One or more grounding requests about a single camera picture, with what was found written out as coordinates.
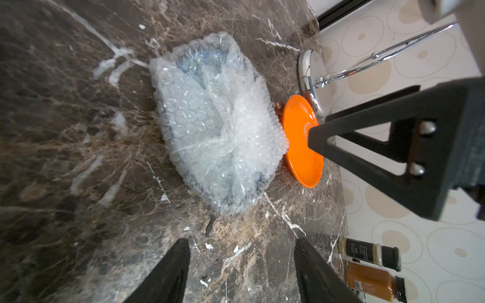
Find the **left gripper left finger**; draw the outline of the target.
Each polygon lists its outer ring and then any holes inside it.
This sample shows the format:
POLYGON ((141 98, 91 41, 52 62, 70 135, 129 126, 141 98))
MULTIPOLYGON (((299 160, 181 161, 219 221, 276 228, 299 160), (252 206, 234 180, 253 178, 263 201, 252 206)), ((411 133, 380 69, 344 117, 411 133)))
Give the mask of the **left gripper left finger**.
POLYGON ((183 302, 189 272, 189 241, 180 238, 126 302, 183 302))

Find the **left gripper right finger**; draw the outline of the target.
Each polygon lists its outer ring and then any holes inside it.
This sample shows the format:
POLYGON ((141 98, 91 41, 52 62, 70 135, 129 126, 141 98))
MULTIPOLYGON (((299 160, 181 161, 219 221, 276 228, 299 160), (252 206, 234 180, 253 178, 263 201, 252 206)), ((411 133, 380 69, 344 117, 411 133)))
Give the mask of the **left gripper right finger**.
POLYGON ((305 238, 296 240, 294 264, 302 302, 361 302, 305 238))

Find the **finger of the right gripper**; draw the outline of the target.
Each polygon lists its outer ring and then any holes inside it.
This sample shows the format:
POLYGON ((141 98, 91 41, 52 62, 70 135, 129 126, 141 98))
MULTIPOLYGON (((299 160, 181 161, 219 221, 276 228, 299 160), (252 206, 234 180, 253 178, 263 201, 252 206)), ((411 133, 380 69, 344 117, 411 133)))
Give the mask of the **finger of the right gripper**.
POLYGON ((416 215, 439 220, 451 189, 481 202, 481 78, 400 97, 311 128, 308 146, 416 215), (393 174, 332 145, 339 136, 405 164, 393 174))
POLYGON ((375 98, 373 100, 370 100, 368 102, 359 104, 357 106, 350 107, 348 109, 344 109, 343 111, 333 113, 333 114, 331 114, 331 115, 329 115, 325 118, 325 122, 329 122, 329 121, 338 119, 340 117, 344 117, 344 116, 347 116, 347 115, 350 115, 350 114, 353 114, 353 113, 356 113, 356 112, 359 112, 359 111, 363 111, 363 110, 371 108, 371 107, 382 105, 386 102, 393 101, 393 100, 398 99, 400 97, 404 97, 404 96, 407 96, 409 94, 419 92, 420 89, 421 89, 420 85, 413 85, 413 86, 410 86, 410 87, 407 87, 407 88, 403 88, 403 89, 398 90, 396 92, 389 93, 388 95, 384 95, 384 96, 381 96, 379 98, 375 98))

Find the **orange dinner plate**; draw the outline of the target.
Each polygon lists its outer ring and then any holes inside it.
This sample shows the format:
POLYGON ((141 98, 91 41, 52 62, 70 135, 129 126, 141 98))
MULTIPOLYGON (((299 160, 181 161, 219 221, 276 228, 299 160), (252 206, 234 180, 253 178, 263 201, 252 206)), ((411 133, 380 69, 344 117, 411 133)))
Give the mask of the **orange dinner plate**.
POLYGON ((293 176, 305 188, 314 188, 321 179, 324 158, 308 147, 308 131, 318 126, 318 121, 304 97, 290 97, 282 114, 282 126, 289 140, 285 158, 293 176))

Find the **bubble plate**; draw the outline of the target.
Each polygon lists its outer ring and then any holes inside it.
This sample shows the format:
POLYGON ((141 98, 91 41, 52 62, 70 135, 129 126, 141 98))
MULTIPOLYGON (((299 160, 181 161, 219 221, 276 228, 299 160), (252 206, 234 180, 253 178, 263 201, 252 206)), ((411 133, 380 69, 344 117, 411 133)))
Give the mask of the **bubble plate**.
POLYGON ((227 32, 150 60, 159 126, 184 183, 223 215, 248 211, 289 141, 265 78, 227 32))

